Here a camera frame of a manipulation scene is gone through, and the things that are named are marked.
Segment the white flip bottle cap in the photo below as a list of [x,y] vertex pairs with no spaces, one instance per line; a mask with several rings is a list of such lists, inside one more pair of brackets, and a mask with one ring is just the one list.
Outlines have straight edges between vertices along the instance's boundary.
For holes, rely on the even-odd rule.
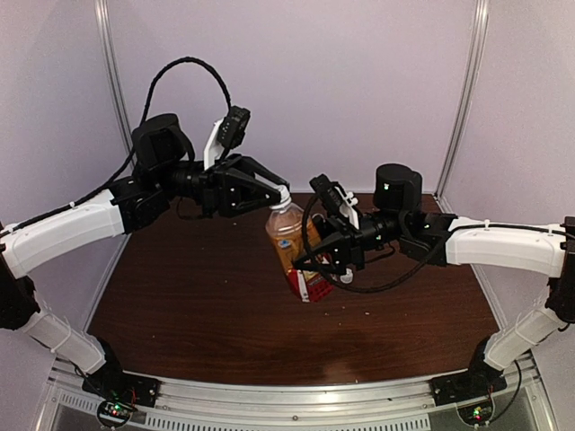
[[353,282],[354,275],[352,271],[348,271],[345,275],[340,276],[340,281],[343,284],[350,284]]

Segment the white tea bottle cap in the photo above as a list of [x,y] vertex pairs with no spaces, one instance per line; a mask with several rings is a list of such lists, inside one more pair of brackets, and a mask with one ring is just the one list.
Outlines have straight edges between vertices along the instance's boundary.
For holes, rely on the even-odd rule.
[[277,203],[278,206],[286,205],[291,201],[291,194],[286,185],[278,185],[277,192],[279,193],[279,202]]

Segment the amber tea bottle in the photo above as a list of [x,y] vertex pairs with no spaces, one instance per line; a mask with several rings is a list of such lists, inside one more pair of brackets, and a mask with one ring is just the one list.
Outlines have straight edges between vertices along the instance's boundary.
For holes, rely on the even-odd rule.
[[304,210],[284,198],[270,208],[266,233],[276,252],[290,291],[303,303],[316,303],[328,295],[333,286],[318,272],[296,269],[294,261],[304,252],[302,220]]

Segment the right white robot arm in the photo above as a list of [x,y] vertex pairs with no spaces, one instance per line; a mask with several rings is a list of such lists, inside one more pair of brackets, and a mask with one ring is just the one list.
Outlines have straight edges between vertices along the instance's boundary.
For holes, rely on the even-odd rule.
[[333,282],[349,267],[363,269],[366,253],[397,242],[416,266],[394,281],[362,288],[362,293],[390,290],[426,265],[487,265],[543,274],[548,294],[520,314],[515,323],[478,347],[470,370],[461,376],[466,395],[481,395],[519,356],[550,334],[574,322],[574,220],[562,224],[521,225],[473,220],[421,209],[421,175],[387,163],[376,169],[373,213],[362,213],[355,197],[324,174],[311,179],[306,204],[303,252],[295,268],[318,272]]

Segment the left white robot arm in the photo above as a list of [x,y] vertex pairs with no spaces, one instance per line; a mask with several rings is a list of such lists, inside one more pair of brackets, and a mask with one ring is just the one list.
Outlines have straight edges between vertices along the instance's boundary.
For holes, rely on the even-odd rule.
[[191,198],[200,215],[235,217],[271,207],[289,195],[288,182],[234,149],[244,138],[250,113],[233,107],[214,124],[203,158],[195,158],[178,117],[165,113],[132,132],[134,171],[88,198],[1,230],[1,327],[20,330],[92,375],[111,399],[123,397],[128,377],[95,337],[74,329],[42,307],[30,273],[87,244],[148,227],[175,198]]

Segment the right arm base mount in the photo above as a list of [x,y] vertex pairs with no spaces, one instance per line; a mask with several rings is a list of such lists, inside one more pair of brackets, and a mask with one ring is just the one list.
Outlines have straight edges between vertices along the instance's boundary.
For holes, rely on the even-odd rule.
[[493,395],[508,385],[502,372],[468,369],[429,381],[437,407],[453,404],[459,419],[469,427],[487,426],[495,418]]

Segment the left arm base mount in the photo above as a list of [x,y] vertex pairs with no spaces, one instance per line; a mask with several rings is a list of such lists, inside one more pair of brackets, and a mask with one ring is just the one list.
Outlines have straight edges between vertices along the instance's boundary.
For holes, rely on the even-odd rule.
[[87,374],[76,366],[75,373],[83,380],[84,391],[102,399],[95,416],[106,429],[125,426],[138,412],[138,407],[155,406],[160,389],[160,381],[155,378],[107,367]]

